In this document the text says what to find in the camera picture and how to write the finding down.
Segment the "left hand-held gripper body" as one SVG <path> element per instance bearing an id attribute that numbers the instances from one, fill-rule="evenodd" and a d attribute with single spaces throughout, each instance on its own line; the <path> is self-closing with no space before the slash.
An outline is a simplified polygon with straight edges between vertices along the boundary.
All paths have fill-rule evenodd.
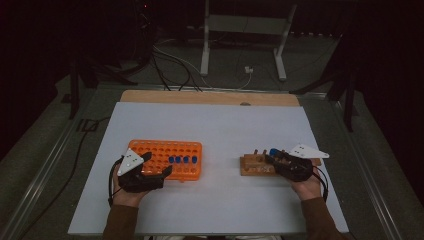
<path id="1" fill-rule="evenodd" d="M 162 171 L 158 174 L 147 174 L 143 172 L 145 163 L 141 156 L 129 148 L 121 157 L 117 175 L 119 186 L 126 192 L 147 192 L 160 189 L 164 185 Z"/>

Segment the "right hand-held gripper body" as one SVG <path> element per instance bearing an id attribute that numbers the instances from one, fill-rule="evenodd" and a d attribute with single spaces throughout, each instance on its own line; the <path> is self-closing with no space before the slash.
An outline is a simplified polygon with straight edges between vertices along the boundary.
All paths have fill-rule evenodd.
<path id="1" fill-rule="evenodd" d="M 275 171 L 293 181 L 302 182 L 308 180 L 313 174 L 313 168 L 321 165 L 322 159 L 327 159 L 330 155 L 305 144 L 298 144 L 287 152 L 289 159 L 280 159 L 279 155 L 274 156 L 278 164 L 274 166 Z"/>

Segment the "orange plastic test tube rack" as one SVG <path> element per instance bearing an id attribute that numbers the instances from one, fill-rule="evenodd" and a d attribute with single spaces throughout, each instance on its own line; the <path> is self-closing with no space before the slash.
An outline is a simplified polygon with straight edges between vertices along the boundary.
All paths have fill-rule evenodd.
<path id="1" fill-rule="evenodd" d="M 173 171 L 166 180 L 197 181 L 200 179 L 202 172 L 202 144 L 193 141 L 176 141 L 176 140 L 143 140 L 134 139 L 128 144 L 128 147 L 139 155 L 146 152 L 152 153 L 152 158 L 144 164 L 143 172 L 147 174 L 158 174 L 166 167 L 172 165 Z M 170 156 L 189 156 L 188 164 L 169 164 Z M 192 156 L 198 157 L 198 163 L 192 164 Z"/>

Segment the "wooden test tube rack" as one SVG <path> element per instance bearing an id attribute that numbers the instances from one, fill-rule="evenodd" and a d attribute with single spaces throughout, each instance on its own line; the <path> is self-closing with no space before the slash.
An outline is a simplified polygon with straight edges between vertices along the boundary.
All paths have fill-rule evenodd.
<path id="1" fill-rule="evenodd" d="M 253 154 L 245 154 L 240 158 L 240 173 L 242 176 L 276 176 L 279 175 L 274 166 L 267 164 L 265 155 L 269 152 L 264 150 L 262 153 L 255 151 Z"/>

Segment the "person's left hand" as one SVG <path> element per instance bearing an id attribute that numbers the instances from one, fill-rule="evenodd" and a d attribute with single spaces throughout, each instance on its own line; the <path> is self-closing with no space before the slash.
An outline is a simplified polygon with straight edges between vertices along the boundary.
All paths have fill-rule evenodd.
<path id="1" fill-rule="evenodd" d="M 129 192 L 126 192 L 125 190 L 122 190 L 119 186 L 118 175 L 117 175 L 119 167 L 120 165 L 117 165 L 114 168 L 114 172 L 113 172 L 113 192 L 112 192 L 113 204 L 138 208 L 141 200 L 148 194 L 148 192 L 129 193 Z"/>

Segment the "person's right hand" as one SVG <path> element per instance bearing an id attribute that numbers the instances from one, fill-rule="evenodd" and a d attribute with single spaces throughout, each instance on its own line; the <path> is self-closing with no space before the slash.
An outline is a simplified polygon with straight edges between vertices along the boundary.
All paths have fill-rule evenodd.
<path id="1" fill-rule="evenodd" d="M 320 175 L 316 168 L 313 168 L 313 174 L 308 180 L 303 182 L 291 182 L 291 187 L 301 201 L 322 196 Z"/>

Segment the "dark tripod stand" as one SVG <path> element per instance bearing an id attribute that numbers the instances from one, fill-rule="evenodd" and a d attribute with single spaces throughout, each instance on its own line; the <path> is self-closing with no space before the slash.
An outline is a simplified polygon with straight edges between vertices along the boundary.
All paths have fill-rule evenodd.
<path id="1" fill-rule="evenodd" d="M 63 98 L 66 103 L 70 104 L 70 119 L 75 118 L 80 107 L 79 80 L 81 77 L 80 69 L 83 66 L 94 66 L 102 73 L 108 75 L 109 77 L 123 85 L 136 85 L 135 82 L 125 79 L 122 75 L 112 71 L 111 69 L 109 69 L 108 67 L 88 55 L 84 55 L 78 52 L 71 53 L 69 56 L 70 93 Z"/>
<path id="2" fill-rule="evenodd" d="M 304 95 L 322 85 L 332 83 L 326 99 L 335 102 L 339 101 L 341 97 L 344 98 L 343 123 L 349 132 L 353 131 L 352 116 L 357 75 L 355 59 L 349 55 L 352 45 L 350 35 L 343 34 L 321 76 L 304 87 L 290 91 L 291 94 Z"/>

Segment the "dark equipment stand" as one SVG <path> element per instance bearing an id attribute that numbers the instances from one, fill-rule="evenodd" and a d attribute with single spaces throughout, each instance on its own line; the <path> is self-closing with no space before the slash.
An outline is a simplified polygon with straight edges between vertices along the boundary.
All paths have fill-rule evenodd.
<path id="1" fill-rule="evenodd" d="M 135 59 L 141 66 L 145 66 L 153 51 L 156 35 L 155 7 L 153 0 L 133 0 L 135 11 L 136 47 Z"/>

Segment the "grey metal stand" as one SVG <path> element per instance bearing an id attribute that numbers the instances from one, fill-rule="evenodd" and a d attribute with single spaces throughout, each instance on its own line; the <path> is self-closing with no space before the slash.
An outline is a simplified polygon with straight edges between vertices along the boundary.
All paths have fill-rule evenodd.
<path id="1" fill-rule="evenodd" d="M 200 64 L 200 75 L 206 77 L 209 71 L 211 31 L 224 33 L 249 33 L 279 35 L 280 43 L 273 50 L 275 67 L 278 79 L 283 81 L 287 78 L 287 72 L 283 63 L 283 50 L 288 39 L 297 4 L 292 4 L 285 18 L 252 17 L 241 15 L 219 15 L 210 13 L 210 1 L 205 0 L 204 25 L 203 25 L 203 51 Z"/>

